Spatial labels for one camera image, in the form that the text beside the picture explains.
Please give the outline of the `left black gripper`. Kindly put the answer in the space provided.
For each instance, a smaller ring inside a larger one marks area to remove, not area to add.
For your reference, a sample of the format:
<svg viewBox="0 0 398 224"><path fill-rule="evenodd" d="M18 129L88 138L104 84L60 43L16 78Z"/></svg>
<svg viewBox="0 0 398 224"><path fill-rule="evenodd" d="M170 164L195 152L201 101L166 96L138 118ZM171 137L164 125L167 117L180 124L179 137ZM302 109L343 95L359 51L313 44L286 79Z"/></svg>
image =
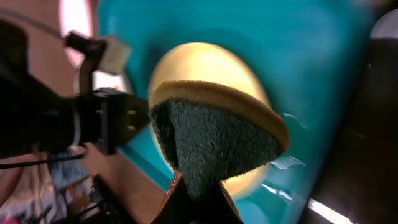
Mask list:
<svg viewBox="0 0 398 224"><path fill-rule="evenodd" d="M67 100L62 111L62 142L91 142L104 154L114 154L149 124L148 101L112 88Z"/></svg>

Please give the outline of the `yellow-green plate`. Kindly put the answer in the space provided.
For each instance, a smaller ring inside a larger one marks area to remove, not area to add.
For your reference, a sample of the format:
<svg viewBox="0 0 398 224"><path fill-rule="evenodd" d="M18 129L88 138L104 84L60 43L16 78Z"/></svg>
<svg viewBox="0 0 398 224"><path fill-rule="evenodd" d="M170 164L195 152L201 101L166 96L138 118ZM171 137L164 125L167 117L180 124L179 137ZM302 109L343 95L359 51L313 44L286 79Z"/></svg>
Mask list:
<svg viewBox="0 0 398 224"><path fill-rule="evenodd" d="M148 97L166 81L201 80L235 88L272 108L265 89L254 72L235 54L218 45L190 42L169 50L156 63ZM265 179L269 166L260 166L223 181L233 200L251 194Z"/></svg>

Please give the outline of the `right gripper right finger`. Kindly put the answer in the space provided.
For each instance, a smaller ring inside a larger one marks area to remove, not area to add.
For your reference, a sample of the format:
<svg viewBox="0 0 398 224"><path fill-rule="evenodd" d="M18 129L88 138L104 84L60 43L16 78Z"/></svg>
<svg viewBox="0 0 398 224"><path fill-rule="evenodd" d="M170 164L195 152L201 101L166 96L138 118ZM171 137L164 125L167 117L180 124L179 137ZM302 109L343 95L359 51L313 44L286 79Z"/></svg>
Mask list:
<svg viewBox="0 0 398 224"><path fill-rule="evenodd" d="M221 183L211 188L205 208L205 223L243 224L236 206Z"/></svg>

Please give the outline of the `green yellow sponge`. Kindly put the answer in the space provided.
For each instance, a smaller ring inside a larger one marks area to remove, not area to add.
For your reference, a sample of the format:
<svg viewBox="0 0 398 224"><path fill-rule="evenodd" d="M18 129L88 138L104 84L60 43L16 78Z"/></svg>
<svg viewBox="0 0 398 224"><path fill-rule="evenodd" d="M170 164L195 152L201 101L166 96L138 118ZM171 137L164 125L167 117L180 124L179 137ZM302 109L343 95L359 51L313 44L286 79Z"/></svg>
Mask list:
<svg viewBox="0 0 398 224"><path fill-rule="evenodd" d="M149 97L149 118L162 155L181 173L194 200L223 180L277 159L290 146L276 112L212 82L163 82Z"/></svg>

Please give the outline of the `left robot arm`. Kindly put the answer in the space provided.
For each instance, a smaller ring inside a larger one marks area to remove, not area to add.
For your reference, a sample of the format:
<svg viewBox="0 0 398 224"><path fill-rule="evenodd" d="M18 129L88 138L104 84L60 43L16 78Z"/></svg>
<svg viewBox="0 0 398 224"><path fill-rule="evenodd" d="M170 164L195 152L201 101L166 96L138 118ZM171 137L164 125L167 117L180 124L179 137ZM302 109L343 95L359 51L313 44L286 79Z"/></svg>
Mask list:
<svg viewBox="0 0 398 224"><path fill-rule="evenodd" d="M112 88L95 90L94 72L102 68L113 44L75 32L65 46L84 55L78 93L62 97L28 70L28 36L1 21L1 157L27 154L34 147L56 153L92 142L107 154L127 144L149 123L147 100Z"/></svg>

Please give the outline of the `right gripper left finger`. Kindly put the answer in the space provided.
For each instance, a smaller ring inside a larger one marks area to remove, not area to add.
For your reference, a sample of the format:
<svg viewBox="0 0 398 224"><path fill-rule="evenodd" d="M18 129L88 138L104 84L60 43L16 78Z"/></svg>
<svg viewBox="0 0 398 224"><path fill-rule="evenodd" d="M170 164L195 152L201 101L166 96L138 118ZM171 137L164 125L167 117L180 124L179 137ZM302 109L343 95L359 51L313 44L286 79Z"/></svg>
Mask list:
<svg viewBox="0 0 398 224"><path fill-rule="evenodd" d="M183 177L174 177L152 224L197 224L197 206L187 192Z"/></svg>

